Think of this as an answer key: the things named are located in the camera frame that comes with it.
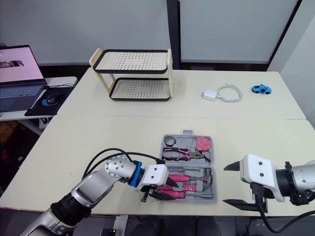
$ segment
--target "toy car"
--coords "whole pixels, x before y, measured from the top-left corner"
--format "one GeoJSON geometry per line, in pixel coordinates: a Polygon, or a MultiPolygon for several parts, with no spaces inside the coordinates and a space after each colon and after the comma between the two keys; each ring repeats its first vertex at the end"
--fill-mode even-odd
{"type": "Polygon", "coordinates": [[[271,88],[268,86],[265,86],[263,84],[256,85],[252,87],[252,91],[254,93],[263,93],[263,94],[270,94],[271,93],[271,88]]]}

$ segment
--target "perforated tray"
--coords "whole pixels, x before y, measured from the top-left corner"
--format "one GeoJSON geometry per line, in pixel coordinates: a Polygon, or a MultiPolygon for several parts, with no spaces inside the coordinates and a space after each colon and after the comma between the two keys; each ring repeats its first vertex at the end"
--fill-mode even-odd
{"type": "Polygon", "coordinates": [[[93,69],[111,74],[164,74],[167,71],[167,51],[105,50],[93,69]]]}
{"type": "Polygon", "coordinates": [[[109,97],[123,101],[166,101],[170,98],[169,81],[152,78],[118,78],[109,97]]]}

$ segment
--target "gray wall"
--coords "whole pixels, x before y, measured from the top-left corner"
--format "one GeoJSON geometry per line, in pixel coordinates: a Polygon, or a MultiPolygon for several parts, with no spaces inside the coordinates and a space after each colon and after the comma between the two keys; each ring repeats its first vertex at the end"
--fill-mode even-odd
{"type": "Polygon", "coordinates": [[[182,62],[268,63],[297,0],[181,0],[182,62]]]}
{"type": "Polygon", "coordinates": [[[96,48],[170,48],[166,0],[1,0],[0,41],[39,64],[88,63],[96,48]]]}
{"type": "Polygon", "coordinates": [[[315,1],[303,0],[268,71],[280,72],[315,127],[315,1]]]}

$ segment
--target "laptop screen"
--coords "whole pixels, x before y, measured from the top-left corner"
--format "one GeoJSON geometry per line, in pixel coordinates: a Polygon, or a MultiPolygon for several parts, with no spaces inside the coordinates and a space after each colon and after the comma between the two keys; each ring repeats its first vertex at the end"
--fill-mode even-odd
{"type": "Polygon", "coordinates": [[[29,47],[0,50],[0,82],[44,79],[29,47]]]}

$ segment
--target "desk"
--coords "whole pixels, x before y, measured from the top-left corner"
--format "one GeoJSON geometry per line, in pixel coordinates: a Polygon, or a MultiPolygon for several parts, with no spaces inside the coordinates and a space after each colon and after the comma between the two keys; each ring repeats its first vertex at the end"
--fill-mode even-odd
{"type": "MultiPolygon", "coordinates": [[[[70,76],[70,77],[46,78],[45,80],[46,80],[47,85],[49,85],[49,86],[58,86],[58,85],[64,85],[64,84],[75,85],[77,83],[77,78],[75,78],[73,76],[70,76]]],[[[46,90],[43,90],[43,92],[38,96],[37,100],[41,98],[41,96],[44,94],[45,91],[46,90]]],[[[2,112],[1,116],[0,116],[0,121],[52,117],[52,116],[31,116],[31,117],[26,117],[24,115],[25,112],[26,112],[26,110],[25,111],[15,111],[15,112],[2,112]]]]}
{"type": "MultiPolygon", "coordinates": [[[[268,118],[305,119],[305,116],[278,72],[174,70],[174,97],[164,102],[114,101],[89,68],[59,109],[62,115],[139,116],[179,118],[268,118]],[[216,90],[225,83],[243,93],[241,102],[215,102],[201,98],[205,89],[216,90]],[[253,85],[271,87],[269,95],[255,94],[253,85]]],[[[237,97],[234,90],[222,90],[227,98],[237,97]]]]}
{"type": "MultiPolygon", "coordinates": [[[[159,215],[258,215],[241,211],[223,199],[252,202],[250,186],[241,182],[239,172],[223,168],[248,153],[270,159],[279,168],[285,161],[293,166],[314,159],[315,132],[307,120],[149,118],[117,116],[56,115],[19,172],[0,199],[1,207],[45,210],[52,202],[67,194],[82,177],[88,162],[102,149],[122,148],[159,155],[164,134],[181,134],[191,129],[195,135],[213,138],[218,200],[213,204],[160,202],[133,187],[116,183],[113,190],[94,209],[96,214],[159,215]]],[[[144,157],[134,157],[143,165],[153,164],[144,157]]],[[[310,205],[296,207],[268,201],[268,216],[299,215],[314,209],[310,205]]]]}
{"type": "MultiPolygon", "coordinates": [[[[72,84],[75,85],[77,83],[77,78],[74,76],[69,77],[54,77],[54,78],[45,78],[47,85],[49,86],[59,86],[64,84],[72,84]]],[[[42,97],[46,90],[38,96],[34,104],[42,97]]],[[[52,116],[25,116],[25,111],[14,111],[14,112],[2,112],[0,113],[0,121],[7,121],[7,120],[18,120],[21,124],[32,130],[34,133],[40,135],[42,130],[36,127],[32,122],[28,121],[28,119],[36,119],[36,118],[49,118],[52,116]]]]}

